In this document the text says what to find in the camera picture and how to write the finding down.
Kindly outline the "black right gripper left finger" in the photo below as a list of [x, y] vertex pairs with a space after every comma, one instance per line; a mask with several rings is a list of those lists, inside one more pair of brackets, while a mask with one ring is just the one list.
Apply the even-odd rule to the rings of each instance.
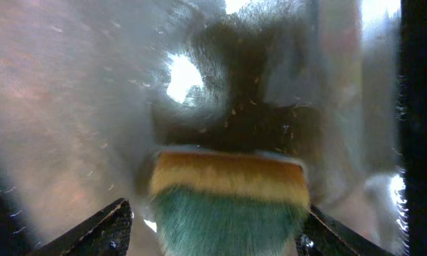
[[65, 234], [32, 252], [32, 256], [126, 256], [133, 211], [119, 198]]

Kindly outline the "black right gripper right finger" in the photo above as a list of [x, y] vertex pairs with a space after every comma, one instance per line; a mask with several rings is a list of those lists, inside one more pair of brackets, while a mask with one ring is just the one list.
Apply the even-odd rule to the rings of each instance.
[[315, 206], [295, 242], [300, 256], [394, 256]]

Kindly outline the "yellow green sponge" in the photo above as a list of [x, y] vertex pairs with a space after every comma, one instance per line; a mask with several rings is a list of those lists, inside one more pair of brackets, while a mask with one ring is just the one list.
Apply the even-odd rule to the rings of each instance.
[[165, 255], [285, 255], [310, 208], [301, 163], [243, 154], [164, 151], [149, 196]]

